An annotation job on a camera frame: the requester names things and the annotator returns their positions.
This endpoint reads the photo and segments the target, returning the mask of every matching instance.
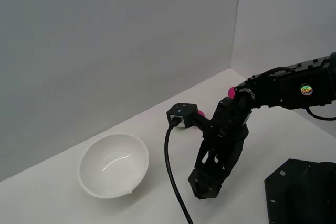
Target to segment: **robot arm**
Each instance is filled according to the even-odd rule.
[[[246,121],[253,108],[281,106],[309,109],[336,100],[336,53],[286,68],[274,68],[252,76],[235,88],[233,99],[222,99],[209,120],[196,104],[178,103],[167,111],[168,122],[181,118],[179,127],[198,127],[203,141],[189,176],[199,199],[217,197],[230,175],[248,135]]]

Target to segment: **gray wall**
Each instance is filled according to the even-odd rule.
[[[336,0],[239,0],[231,67],[244,77],[336,51]],[[335,103],[312,109],[336,116]],[[336,136],[334,122],[298,113]]]
[[[0,0],[0,180],[228,68],[236,5]]]

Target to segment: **holographic sticker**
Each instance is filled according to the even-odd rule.
[[[303,84],[301,85],[301,93],[303,95],[311,95],[313,94],[313,88],[311,86],[309,86],[308,84]]]

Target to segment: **white table surface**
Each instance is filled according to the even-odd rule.
[[[171,188],[163,155],[166,111],[178,102],[196,103],[209,118],[227,90],[244,79],[228,69],[0,183],[0,223],[186,223]],[[173,174],[194,223],[267,224],[264,179],[289,158],[336,162],[336,139],[294,111],[254,110],[250,134],[232,174],[216,199],[199,200],[188,184],[202,141],[196,129],[174,129]],[[97,199],[82,190],[76,169],[83,152],[112,132],[139,136],[150,153],[148,173],[130,195]]]

